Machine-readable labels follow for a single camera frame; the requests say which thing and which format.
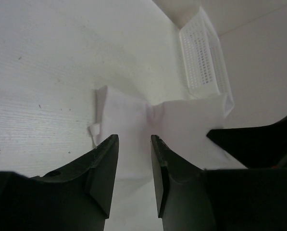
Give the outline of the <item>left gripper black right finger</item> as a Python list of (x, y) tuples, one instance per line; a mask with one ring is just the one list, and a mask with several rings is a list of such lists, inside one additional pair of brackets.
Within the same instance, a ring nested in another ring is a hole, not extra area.
[(151, 160), (166, 231), (287, 231), (287, 168), (202, 170), (157, 135)]

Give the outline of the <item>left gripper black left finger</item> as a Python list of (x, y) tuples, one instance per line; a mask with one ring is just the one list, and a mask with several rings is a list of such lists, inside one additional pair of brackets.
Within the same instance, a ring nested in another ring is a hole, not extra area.
[(0, 171), (0, 231), (101, 231), (110, 215), (119, 152), (111, 135), (44, 176)]

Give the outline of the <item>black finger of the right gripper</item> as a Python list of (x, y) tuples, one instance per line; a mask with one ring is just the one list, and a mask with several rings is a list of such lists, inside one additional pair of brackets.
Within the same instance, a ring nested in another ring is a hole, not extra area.
[(212, 129), (207, 137), (247, 168), (287, 167), (287, 116), (262, 127)]

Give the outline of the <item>white tank top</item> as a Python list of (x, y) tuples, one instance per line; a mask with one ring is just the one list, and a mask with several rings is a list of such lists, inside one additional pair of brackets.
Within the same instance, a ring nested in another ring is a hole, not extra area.
[(100, 144), (118, 135), (119, 154), (107, 231), (160, 231), (152, 176), (150, 139), (158, 135), (174, 152), (205, 169), (228, 168), (232, 158), (207, 138), (225, 121), (224, 95), (200, 100), (147, 101), (104, 86), (96, 91)]

